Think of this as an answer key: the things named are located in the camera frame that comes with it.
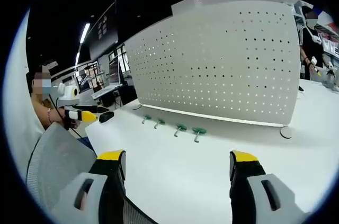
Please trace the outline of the person's left hand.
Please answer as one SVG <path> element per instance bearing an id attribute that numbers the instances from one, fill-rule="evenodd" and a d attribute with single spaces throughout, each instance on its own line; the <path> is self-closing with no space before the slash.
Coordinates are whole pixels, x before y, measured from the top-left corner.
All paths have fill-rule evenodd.
<path id="1" fill-rule="evenodd" d="M 66 130 L 69 130 L 69 129 L 77 129 L 78 126 L 80 125 L 80 121 L 78 120 L 73 120 L 73 119 L 69 119 L 69 118 L 66 118 L 64 120 L 64 128 Z"/>

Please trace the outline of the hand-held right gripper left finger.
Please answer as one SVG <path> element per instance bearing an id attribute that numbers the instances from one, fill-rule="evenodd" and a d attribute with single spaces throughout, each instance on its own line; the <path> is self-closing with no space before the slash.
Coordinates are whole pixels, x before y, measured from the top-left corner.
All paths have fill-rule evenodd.
<path id="1" fill-rule="evenodd" d="M 122 223 L 125 162 L 122 149 L 100 154 L 60 192 L 52 210 L 56 223 Z"/>

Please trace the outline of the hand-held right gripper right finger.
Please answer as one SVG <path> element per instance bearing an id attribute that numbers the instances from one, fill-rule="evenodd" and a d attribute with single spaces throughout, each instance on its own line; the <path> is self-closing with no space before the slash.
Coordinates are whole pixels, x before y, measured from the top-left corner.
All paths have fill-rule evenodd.
<path id="1" fill-rule="evenodd" d="M 232 223 L 303 223 L 308 214 L 295 194 L 274 174 L 267 174 L 250 153 L 230 152 Z"/>

